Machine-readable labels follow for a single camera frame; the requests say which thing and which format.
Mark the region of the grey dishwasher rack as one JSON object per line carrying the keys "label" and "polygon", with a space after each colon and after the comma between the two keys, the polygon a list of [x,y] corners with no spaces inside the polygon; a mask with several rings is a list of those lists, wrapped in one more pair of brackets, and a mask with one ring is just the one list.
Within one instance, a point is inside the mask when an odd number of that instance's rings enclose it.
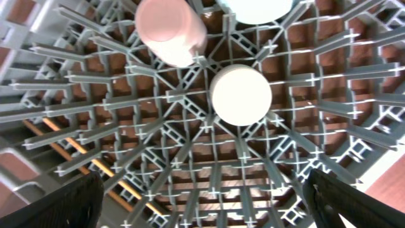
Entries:
{"label": "grey dishwasher rack", "polygon": [[[301,190],[312,169],[366,191],[404,154],[403,1],[299,1],[259,25],[216,1],[187,3],[208,46],[179,68],[139,38],[140,1],[1,2],[5,209],[86,167],[132,206],[107,191],[102,227],[312,227]],[[260,72],[272,91],[252,125],[226,123],[211,103],[213,77],[234,64]]]}

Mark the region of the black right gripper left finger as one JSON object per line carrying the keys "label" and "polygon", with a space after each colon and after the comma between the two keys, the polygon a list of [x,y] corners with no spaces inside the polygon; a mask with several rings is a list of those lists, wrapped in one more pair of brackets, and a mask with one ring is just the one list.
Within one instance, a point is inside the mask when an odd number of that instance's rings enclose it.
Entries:
{"label": "black right gripper left finger", "polygon": [[91,171],[2,217],[1,228],[95,228],[103,198],[103,180],[98,172]]}

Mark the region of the pink cup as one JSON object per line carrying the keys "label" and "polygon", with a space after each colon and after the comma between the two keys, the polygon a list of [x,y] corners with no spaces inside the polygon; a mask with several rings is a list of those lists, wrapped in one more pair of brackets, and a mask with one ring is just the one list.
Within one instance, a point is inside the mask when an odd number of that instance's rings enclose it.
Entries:
{"label": "pink cup", "polygon": [[135,12],[135,28],[160,60],[179,68],[192,65],[208,42],[205,24],[185,0],[142,0]]}

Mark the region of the wooden chopstick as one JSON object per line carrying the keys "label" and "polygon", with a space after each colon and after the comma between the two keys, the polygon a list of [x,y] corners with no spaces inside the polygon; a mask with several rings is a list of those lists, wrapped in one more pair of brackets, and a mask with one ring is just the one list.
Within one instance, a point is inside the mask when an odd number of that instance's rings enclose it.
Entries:
{"label": "wooden chopstick", "polygon": [[[54,123],[50,118],[43,118],[43,122],[50,127],[52,130],[54,131],[59,131],[61,130],[61,128]],[[87,154],[88,150],[83,147],[79,142],[77,142],[73,137],[67,137],[66,140],[80,153],[82,154]],[[109,177],[113,177],[115,175],[115,173],[105,164],[103,164],[101,162],[100,159],[93,159],[91,160],[91,162],[98,167],[99,169],[101,169],[105,174],[107,174]],[[142,199],[142,196],[140,195],[140,193],[138,193],[135,189],[133,189],[132,187],[130,187],[128,184],[124,183],[123,181],[119,181],[118,182],[119,185],[121,185],[121,187],[123,187],[124,189],[126,189],[132,196],[134,196],[135,198],[137,198],[138,200]],[[108,194],[114,199],[116,200],[119,204],[121,204],[121,206],[123,206],[124,208],[126,208],[128,211],[132,210],[132,207],[129,205],[128,202],[126,202],[124,199],[122,199],[119,195],[117,195],[116,193],[114,193],[113,191],[108,191]],[[158,215],[163,215],[163,211],[158,209],[156,206],[154,206],[151,203],[147,203],[146,206],[151,209],[154,213],[158,214]]]}
{"label": "wooden chopstick", "polygon": [[[41,136],[44,133],[38,128],[36,127],[32,122],[28,121],[28,120],[23,120],[22,121],[24,123],[24,125],[26,127],[28,127],[33,133],[35,133],[37,136]],[[52,142],[50,144],[50,147],[52,147],[52,149],[56,150],[65,160],[67,161],[71,161],[73,158],[72,156],[66,151],[64,150],[59,144]],[[90,172],[90,170],[86,167],[79,167],[78,168],[83,174],[88,174]],[[124,209],[126,209],[128,212],[132,211],[132,206],[127,203],[124,199],[122,199],[119,195],[117,195],[116,193],[114,193],[113,191],[110,191],[108,193],[108,196],[112,199],[114,199],[117,203],[119,203],[122,207],[124,207]]]}

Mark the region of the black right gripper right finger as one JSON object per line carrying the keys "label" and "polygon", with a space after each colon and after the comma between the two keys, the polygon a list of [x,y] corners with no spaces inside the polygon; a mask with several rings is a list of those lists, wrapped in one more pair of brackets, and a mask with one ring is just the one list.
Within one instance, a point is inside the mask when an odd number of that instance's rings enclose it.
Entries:
{"label": "black right gripper right finger", "polygon": [[312,169],[302,187],[317,227],[341,227],[342,217],[356,227],[404,228],[404,214],[350,185]]}

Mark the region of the white cup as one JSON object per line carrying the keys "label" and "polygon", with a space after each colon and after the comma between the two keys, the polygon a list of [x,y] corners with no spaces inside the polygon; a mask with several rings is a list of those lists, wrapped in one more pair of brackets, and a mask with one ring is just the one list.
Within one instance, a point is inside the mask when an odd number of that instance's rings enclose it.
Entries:
{"label": "white cup", "polygon": [[210,83],[209,96],[219,118],[235,126],[260,121],[272,102],[267,79],[254,68],[241,64],[221,69]]}

